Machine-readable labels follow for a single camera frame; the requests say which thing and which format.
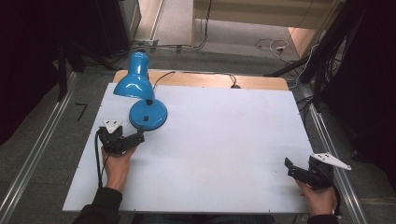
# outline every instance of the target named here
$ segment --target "human hand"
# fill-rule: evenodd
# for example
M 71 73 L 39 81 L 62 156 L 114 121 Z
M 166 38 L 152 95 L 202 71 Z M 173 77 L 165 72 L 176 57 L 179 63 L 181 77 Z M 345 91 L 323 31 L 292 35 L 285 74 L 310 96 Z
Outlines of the human hand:
M 110 156 L 102 149 L 103 162 L 106 162 L 107 188 L 123 191 L 129 173 L 130 159 L 136 149 L 137 147 L 130 148 L 118 157 Z
M 312 190 L 309 185 L 295 180 L 302 192 L 301 196 L 305 196 L 308 202 L 311 216 L 331 215 L 335 202 L 335 193 L 333 188 Z

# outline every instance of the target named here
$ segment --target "wire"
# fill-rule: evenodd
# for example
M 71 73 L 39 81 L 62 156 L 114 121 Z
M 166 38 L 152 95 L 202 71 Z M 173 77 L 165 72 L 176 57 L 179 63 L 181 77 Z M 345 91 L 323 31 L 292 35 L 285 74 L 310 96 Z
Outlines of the wire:
M 310 99 L 312 99 L 312 97 L 314 97 L 314 96 L 313 95 L 307 96 L 307 97 L 305 97 L 305 98 L 303 98 L 303 99 L 301 99 L 299 101 L 296 101 L 296 104 L 299 104 L 300 102 L 302 102 L 304 100 L 310 100 Z
M 99 137 L 100 131 L 101 131 L 101 129 L 99 129 L 95 135 L 95 157 L 96 157 L 96 170 L 98 173 L 98 188 L 99 189 L 101 189 L 103 187 L 102 175 L 100 173 L 100 161 L 99 161 L 99 149 L 98 149 L 98 137 Z
M 105 162 L 103 163 L 102 173 L 101 173 L 101 176 L 102 176 L 102 177 L 103 177 L 103 171 L 105 170 L 105 166 L 106 166 L 106 163 L 107 163 L 107 160 L 108 160 L 109 157 L 110 157 L 110 154 L 107 155 L 107 157 L 106 157 L 106 159 L 105 159 Z
M 161 76 L 160 78 L 158 78 L 157 81 L 154 83 L 154 86 L 152 87 L 152 89 L 155 90 L 155 87 L 157 86 L 158 81 L 160 81 L 163 77 L 166 77 L 166 76 L 168 76 L 168 75 L 170 75 L 170 74 L 174 74 L 174 73 L 175 73 L 175 71 L 168 72 L 168 73 L 166 73 L 165 75 L 163 75 L 163 76 Z
M 279 42 L 279 41 L 284 41 L 284 42 L 286 42 L 286 44 L 287 44 L 286 46 L 289 45 L 289 42 L 288 42 L 288 41 L 285 41 L 285 40 L 273 40 L 273 41 L 271 41 L 271 43 L 270 43 L 270 50 L 275 54 L 275 56 L 276 56 L 278 59 L 282 60 L 283 62 L 285 62 L 285 63 L 292 63 L 292 62 L 290 62 L 290 61 L 288 61 L 288 60 L 283 59 L 282 57 L 280 57 L 280 54 L 283 52 L 283 49 L 281 49 L 281 51 L 280 51 L 278 54 L 277 54 L 276 52 L 274 52 L 272 45 L 273 45 L 275 42 Z
M 201 1 L 201 8 L 204 8 L 204 1 Z M 202 18 L 204 17 L 204 11 L 201 10 L 201 19 L 200 19 L 200 39 L 202 39 Z
M 126 55 L 128 55 L 129 53 L 130 53 L 129 50 L 123 52 L 123 53 L 121 54 L 121 56 L 120 56 L 118 59 L 116 59 L 116 60 L 114 60 L 114 61 L 112 61 L 112 62 L 110 62 L 110 63 L 113 64 L 113 63 L 119 62 L 122 58 L 124 58 L 124 57 L 125 57 Z
M 308 12 L 309 12 L 309 10 L 311 9 L 313 3 L 314 3 L 314 0 L 311 0 L 311 3 L 309 4 L 308 9 L 306 10 L 306 12 L 305 12 L 305 14 L 304 14 L 304 16 L 303 16 L 303 19 L 302 19 L 296 26 L 294 26 L 293 30 L 291 31 L 291 33 L 290 33 L 290 35 L 289 35 L 289 39 L 288 39 L 288 41 L 287 41 L 288 44 L 289 44 L 289 41 L 290 41 L 291 36 L 293 35 L 295 29 L 298 28 L 298 27 L 305 21 L 305 18 L 306 18 L 306 16 L 308 15 Z
M 342 40 L 339 40 L 337 43 L 335 43 L 334 47 L 330 50 L 330 52 L 327 55 L 327 61 L 325 62 L 325 68 L 324 68 L 325 74 L 324 74 L 323 83 L 321 85 L 322 89 L 325 88 L 332 81 L 332 79 L 335 77 L 335 73 L 337 71 L 339 64 L 341 64 L 343 61 L 344 55 L 341 57 L 341 60 L 335 59 L 335 56 L 340 50 L 342 44 L 346 40 L 347 37 L 345 36 Z
M 303 125 L 305 127 L 305 130 L 306 130 L 306 125 L 305 125 L 306 124 L 306 115 L 308 114 L 309 106 L 311 106 L 311 104 L 312 104 L 312 99 L 313 99 L 312 97 L 313 96 L 308 96 L 308 97 L 304 98 L 303 100 L 308 100 L 308 101 L 305 103 L 305 105 L 301 109 L 299 109 L 299 112 L 301 112 L 303 110 Z
M 160 78 L 157 79 L 157 81 L 155 81 L 152 89 L 155 90 L 155 87 L 157 86 L 157 83 L 163 78 L 163 77 L 167 77 L 168 75 L 174 74 L 176 71 L 171 71 L 166 73 L 165 75 L 161 76 Z M 203 73 L 203 72 L 194 72 L 196 74 L 207 74 L 207 75 L 225 75 L 225 76 L 229 76 L 231 81 L 233 82 L 232 88 L 235 87 L 236 85 L 236 77 L 233 74 L 229 74 L 229 73 L 216 73 L 216 72 L 207 72 L 207 73 Z
M 305 66 L 304 66 L 304 70 L 303 70 L 303 72 L 305 71 L 305 69 L 306 69 L 306 66 L 308 65 L 309 61 L 311 60 L 311 57 L 312 57 L 313 50 L 314 50 L 314 48 L 315 48 L 317 45 L 319 45 L 319 44 L 316 44 L 316 45 L 312 46 L 312 48 L 311 48 L 311 50 L 310 50 L 310 54 L 309 54 L 308 61 L 306 61 L 306 64 L 305 64 Z M 297 86 L 297 83 L 298 83 L 298 81 L 299 81 L 299 79 L 300 79 L 300 76 L 303 74 L 303 72 L 301 72 L 301 73 L 300 73 L 300 75 L 299 75 L 299 76 L 297 76 L 297 79 L 296 79 L 296 83 L 295 83 L 295 85 L 294 85 L 294 86 L 292 86 L 292 87 L 289 87 L 289 89 L 293 89 L 293 88 L 295 88 L 295 87 Z
M 206 18 L 205 18 L 205 35 L 204 35 L 204 40 L 200 43 L 199 46 L 192 46 L 192 45 L 157 45 L 157 46 L 148 46 L 145 45 L 144 47 L 136 47 L 134 49 L 131 49 L 130 51 L 138 51 L 142 49 L 184 49 L 184 50 L 200 50 L 204 47 L 206 40 L 207 40 L 207 27 L 209 24 L 209 18 L 210 18 L 210 11 L 212 8 L 212 1 L 210 0 L 209 6 L 206 12 Z

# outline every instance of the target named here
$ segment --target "lamp shade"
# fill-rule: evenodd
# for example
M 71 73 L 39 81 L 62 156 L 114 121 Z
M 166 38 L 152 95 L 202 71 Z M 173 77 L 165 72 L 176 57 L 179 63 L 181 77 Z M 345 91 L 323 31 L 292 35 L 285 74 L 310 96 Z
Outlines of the lamp shade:
M 128 74 L 117 84 L 114 94 L 140 98 L 129 112 L 129 121 L 137 129 L 152 131 L 161 127 L 167 118 L 165 105 L 155 99 L 154 90 L 148 78 L 149 57 L 141 52 L 131 56 Z
M 113 93 L 145 100 L 155 99 L 148 71 L 148 56 L 141 52 L 134 53 L 129 62 L 128 74 L 119 82 Z

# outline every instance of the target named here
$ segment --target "black sleeve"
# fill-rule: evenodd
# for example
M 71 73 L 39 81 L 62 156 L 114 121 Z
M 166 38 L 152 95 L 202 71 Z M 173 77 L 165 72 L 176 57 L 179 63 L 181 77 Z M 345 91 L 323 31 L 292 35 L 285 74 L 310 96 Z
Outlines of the black sleeve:
M 335 215 L 320 215 L 309 218 L 307 223 L 308 224 L 338 224 L 338 220 Z
M 92 204 L 81 210 L 74 224 L 113 224 L 120 222 L 122 194 L 114 189 L 98 189 Z

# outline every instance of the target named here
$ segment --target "white tabletop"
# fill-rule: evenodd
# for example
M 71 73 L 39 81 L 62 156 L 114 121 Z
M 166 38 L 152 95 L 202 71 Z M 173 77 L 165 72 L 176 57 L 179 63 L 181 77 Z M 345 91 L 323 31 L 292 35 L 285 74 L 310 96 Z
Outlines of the white tabletop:
M 134 98 L 108 85 L 64 211 L 91 203 L 97 189 L 94 136 L 103 119 L 122 119 Z M 285 157 L 307 168 L 312 148 L 290 91 L 157 86 L 165 124 L 145 133 L 131 158 L 120 210 L 158 213 L 306 213 Z

